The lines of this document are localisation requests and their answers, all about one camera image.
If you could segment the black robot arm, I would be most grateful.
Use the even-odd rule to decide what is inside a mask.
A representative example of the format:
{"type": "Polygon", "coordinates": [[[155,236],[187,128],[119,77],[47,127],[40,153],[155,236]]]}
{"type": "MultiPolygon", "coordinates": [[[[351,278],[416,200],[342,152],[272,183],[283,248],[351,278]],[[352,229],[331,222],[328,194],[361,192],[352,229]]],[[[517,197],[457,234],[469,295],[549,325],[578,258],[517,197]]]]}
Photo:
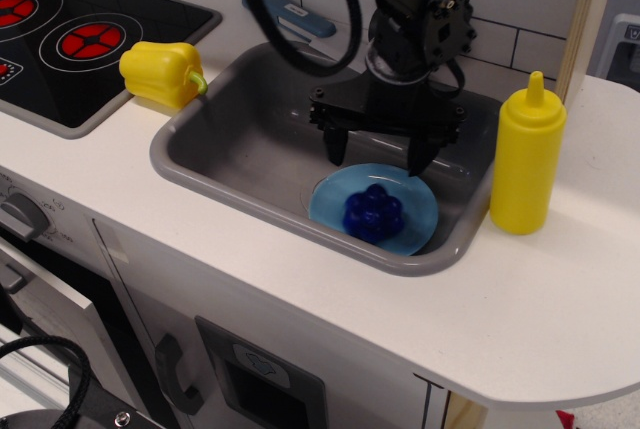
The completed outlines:
{"type": "Polygon", "coordinates": [[[310,121],[335,165],[343,163],[352,132],[408,138],[407,167],[416,176],[456,142],[466,117],[453,101],[460,91],[434,89],[429,77],[445,65],[464,85],[455,59],[476,36],[473,8],[470,0],[375,1],[364,72],[314,89],[310,121]]]}

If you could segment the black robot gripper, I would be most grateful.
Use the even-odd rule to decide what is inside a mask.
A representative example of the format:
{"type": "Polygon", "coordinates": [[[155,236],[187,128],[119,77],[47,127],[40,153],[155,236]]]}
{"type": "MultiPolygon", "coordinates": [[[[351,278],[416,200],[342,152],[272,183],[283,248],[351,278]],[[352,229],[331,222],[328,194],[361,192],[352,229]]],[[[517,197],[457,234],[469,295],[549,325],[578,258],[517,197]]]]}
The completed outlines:
{"type": "Polygon", "coordinates": [[[407,153],[410,177],[420,175],[442,145],[457,140],[467,111],[435,94],[425,82],[387,84],[369,71],[320,85],[310,93],[310,122],[323,130],[328,160],[344,162],[349,132],[365,131],[411,138],[407,153]]]}

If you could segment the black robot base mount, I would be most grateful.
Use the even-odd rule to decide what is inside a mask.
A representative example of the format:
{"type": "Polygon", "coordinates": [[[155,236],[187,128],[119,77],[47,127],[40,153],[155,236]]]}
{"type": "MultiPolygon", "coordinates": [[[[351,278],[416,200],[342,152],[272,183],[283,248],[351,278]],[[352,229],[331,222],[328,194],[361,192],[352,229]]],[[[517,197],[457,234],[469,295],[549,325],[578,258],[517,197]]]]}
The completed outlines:
{"type": "Polygon", "coordinates": [[[1,417],[2,428],[161,428],[132,406],[104,390],[91,376],[69,370],[70,401],[81,394],[81,404],[63,409],[31,409],[1,417]]]}

